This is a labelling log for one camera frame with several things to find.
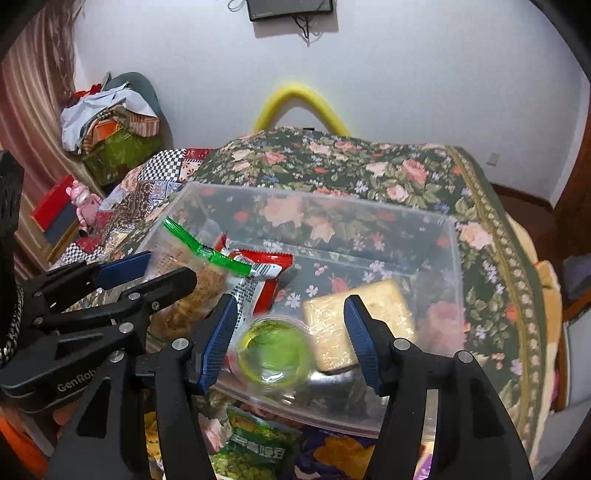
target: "checkered fabric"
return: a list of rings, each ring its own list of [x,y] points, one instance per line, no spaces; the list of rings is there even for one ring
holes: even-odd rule
[[[82,250],[78,245],[72,243],[68,245],[66,251],[63,252],[60,259],[54,263],[50,270],[55,268],[63,267],[64,265],[69,265],[71,263],[76,263],[82,260],[86,260],[87,262],[92,262],[98,259],[103,253],[103,247],[98,247],[93,251],[91,254],[87,254]]]
[[[178,181],[186,149],[163,150],[150,158],[138,175],[139,181]]]

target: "green snack package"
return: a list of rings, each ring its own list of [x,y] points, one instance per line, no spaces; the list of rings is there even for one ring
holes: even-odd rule
[[[297,455],[301,432],[228,407],[232,436],[210,456],[218,478],[277,480]]]

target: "plastic wrapped cracker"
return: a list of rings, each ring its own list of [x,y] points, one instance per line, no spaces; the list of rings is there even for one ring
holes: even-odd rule
[[[382,280],[302,303],[304,321],[312,335],[318,370],[329,372],[356,365],[357,357],[345,327],[343,308],[349,295],[359,295],[370,315],[383,320],[395,337],[415,341],[415,326],[408,305],[393,280]]]

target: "curtain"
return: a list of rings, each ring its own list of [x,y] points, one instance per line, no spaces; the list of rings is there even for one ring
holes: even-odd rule
[[[48,268],[51,247],[31,213],[65,175],[100,192],[84,165],[61,147],[59,117],[74,88],[74,0],[50,0],[23,29],[0,66],[0,149],[25,169],[15,272],[30,278]]]

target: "orange fabric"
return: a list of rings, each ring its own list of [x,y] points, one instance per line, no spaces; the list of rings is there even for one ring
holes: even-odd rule
[[[43,479],[48,462],[37,445],[26,434],[16,431],[3,417],[0,417],[0,432],[25,467],[36,478]]]

